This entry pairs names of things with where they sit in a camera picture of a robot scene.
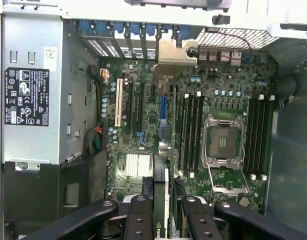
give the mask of motherboard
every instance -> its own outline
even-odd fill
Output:
[[[200,60],[168,95],[153,84],[156,62],[103,59],[106,196],[121,202],[141,194],[160,156],[188,195],[263,211],[277,70],[264,55],[239,64]]]

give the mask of cpu socket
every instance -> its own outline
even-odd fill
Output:
[[[214,119],[208,114],[203,126],[201,160],[204,168],[208,169],[212,189],[236,196],[239,193],[248,193],[249,187],[243,174],[242,164],[245,156],[244,149],[244,122],[241,116],[235,120]],[[214,185],[211,169],[224,166],[228,169],[240,170],[245,187],[228,190],[225,187]]]

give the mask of regulatory label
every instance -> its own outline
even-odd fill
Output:
[[[49,70],[10,67],[4,72],[4,123],[49,125]]]

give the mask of psu label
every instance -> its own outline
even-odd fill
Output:
[[[49,73],[17,67],[4,71],[4,124],[49,125]]]

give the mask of blue pcie slot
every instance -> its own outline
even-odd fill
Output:
[[[168,99],[166,96],[161,97],[160,119],[166,119]]]

